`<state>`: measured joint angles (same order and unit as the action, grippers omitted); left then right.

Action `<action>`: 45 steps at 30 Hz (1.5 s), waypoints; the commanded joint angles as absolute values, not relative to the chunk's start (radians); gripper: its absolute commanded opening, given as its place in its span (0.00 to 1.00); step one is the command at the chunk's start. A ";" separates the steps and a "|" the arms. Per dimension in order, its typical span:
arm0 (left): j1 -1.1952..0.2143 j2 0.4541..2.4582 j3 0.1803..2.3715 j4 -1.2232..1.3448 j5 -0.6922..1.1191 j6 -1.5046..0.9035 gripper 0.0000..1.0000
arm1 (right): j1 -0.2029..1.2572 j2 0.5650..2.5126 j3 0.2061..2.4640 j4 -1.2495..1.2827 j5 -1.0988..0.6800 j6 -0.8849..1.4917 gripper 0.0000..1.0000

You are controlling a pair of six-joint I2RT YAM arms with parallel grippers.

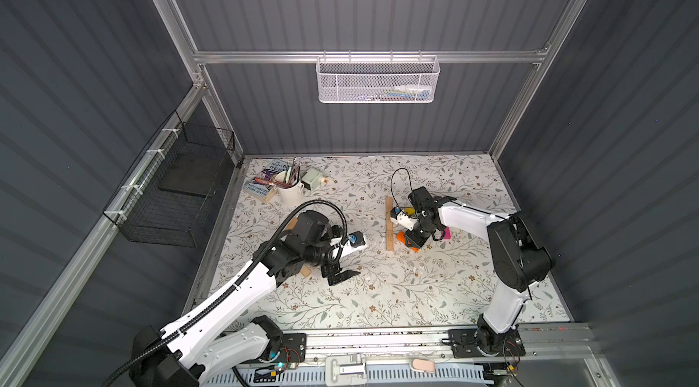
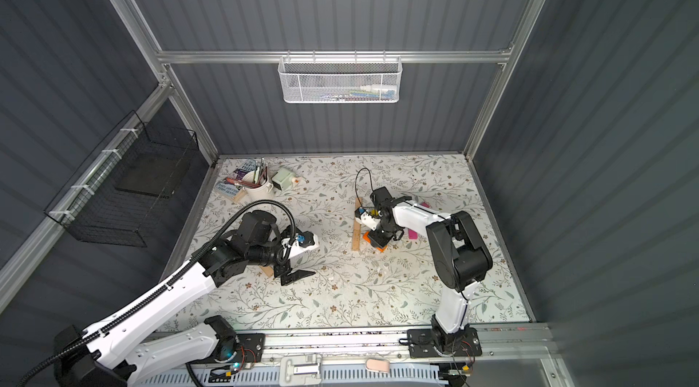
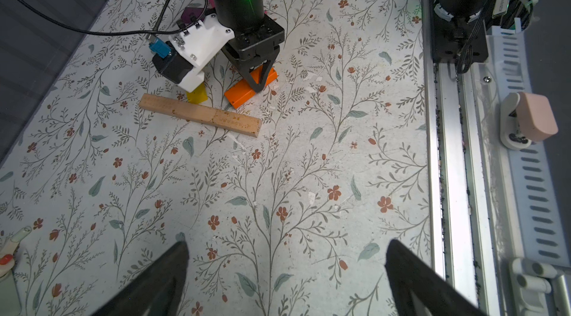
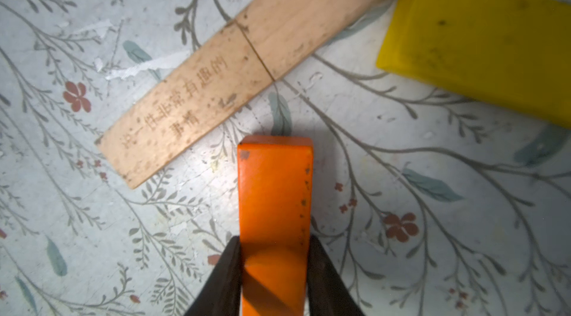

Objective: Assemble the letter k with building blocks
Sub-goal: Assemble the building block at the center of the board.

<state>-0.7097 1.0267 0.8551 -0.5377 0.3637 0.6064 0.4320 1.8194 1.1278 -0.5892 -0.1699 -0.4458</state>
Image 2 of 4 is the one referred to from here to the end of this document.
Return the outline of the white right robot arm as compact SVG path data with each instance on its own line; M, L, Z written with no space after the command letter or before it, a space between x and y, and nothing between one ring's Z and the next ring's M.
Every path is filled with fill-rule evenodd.
M409 196L392 197L386 188L374 190L370 199L371 210L355 210L355 220L369 229L364 239L375 249L384 250L407 230L422 235L442 283L431 327L408 330L402 339L411 358L455 357L474 362L482 355L482 345L477 330L469 325L469 305L493 268L493 257L473 218L468 212L438 212Z

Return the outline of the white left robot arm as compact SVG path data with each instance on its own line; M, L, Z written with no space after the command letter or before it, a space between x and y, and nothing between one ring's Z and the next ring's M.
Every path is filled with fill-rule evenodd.
M240 226L228 224L163 283L122 310L83 331L69 327L54 340L53 364L61 386L134 386L180 365L215 362L236 374L262 356L262 335L247 340L220 315L196 326L149 341L152 332L189 303L220 288L249 266L271 267L281 284L311 276L292 263L316 250L320 239L295 224L284 230L264 210L238 214Z

